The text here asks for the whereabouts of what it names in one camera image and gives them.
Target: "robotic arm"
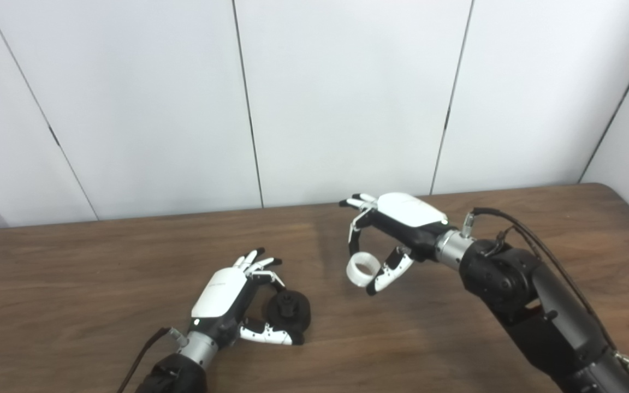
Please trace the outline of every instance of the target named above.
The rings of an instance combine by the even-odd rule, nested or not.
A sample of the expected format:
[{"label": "robotic arm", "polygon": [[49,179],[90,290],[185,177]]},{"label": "robotic arm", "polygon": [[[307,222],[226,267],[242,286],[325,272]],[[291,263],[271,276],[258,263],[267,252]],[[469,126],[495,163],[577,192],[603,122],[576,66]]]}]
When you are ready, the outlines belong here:
[{"label": "robotic arm", "polygon": [[[629,393],[629,356],[617,352],[583,295],[573,287],[579,303],[535,252],[535,243],[556,262],[552,253],[513,217],[475,209],[459,230],[442,212],[402,193],[377,199],[355,194],[340,206],[361,211],[349,232],[352,261],[359,254],[360,231],[365,227],[375,227],[404,244],[370,278],[366,291],[371,296],[399,278],[412,261],[440,262],[459,272],[465,289],[486,304],[529,363],[564,393]],[[524,235],[534,252],[506,244],[507,231],[495,240],[472,238],[478,214],[512,221],[512,228]],[[566,279],[572,284],[569,276]]]},{"label": "robotic arm", "polygon": [[[277,274],[265,270],[282,264],[280,259],[255,261],[264,253],[259,248],[237,259],[231,267],[217,271],[191,310],[187,336],[175,328],[164,328],[150,339],[130,368],[118,393],[124,390],[142,355],[157,339],[168,334],[179,348],[176,353],[160,360],[137,388],[137,393],[202,393],[207,391],[205,371],[218,351],[234,345],[238,338],[259,343],[299,346],[304,343],[302,332],[309,325],[307,298],[295,291],[287,291]],[[288,306],[288,313],[272,313],[282,326],[267,321],[245,318],[259,286],[271,284],[278,294],[271,304]],[[295,300],[300,300],[297,310]]]}]

